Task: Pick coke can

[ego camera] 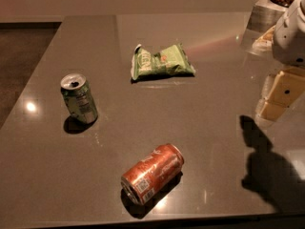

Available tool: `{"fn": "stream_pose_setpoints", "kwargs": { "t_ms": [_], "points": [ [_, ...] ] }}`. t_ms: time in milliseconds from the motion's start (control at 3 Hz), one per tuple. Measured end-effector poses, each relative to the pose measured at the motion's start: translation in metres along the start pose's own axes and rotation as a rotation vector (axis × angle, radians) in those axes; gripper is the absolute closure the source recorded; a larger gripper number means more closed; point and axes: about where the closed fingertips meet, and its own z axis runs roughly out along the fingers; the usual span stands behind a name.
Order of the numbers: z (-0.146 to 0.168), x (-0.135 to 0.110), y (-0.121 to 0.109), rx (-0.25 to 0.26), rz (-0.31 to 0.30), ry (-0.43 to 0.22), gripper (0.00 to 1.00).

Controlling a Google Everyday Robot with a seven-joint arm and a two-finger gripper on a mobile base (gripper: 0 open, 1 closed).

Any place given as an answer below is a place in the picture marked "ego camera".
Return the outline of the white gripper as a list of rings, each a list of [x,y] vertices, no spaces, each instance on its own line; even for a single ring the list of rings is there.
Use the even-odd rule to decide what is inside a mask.
[[[273,56],[285,65],[270,73],[263,84],[255,108],[255,122],[268,127],[305,92],[305,0],[294,0],[275,24]]]

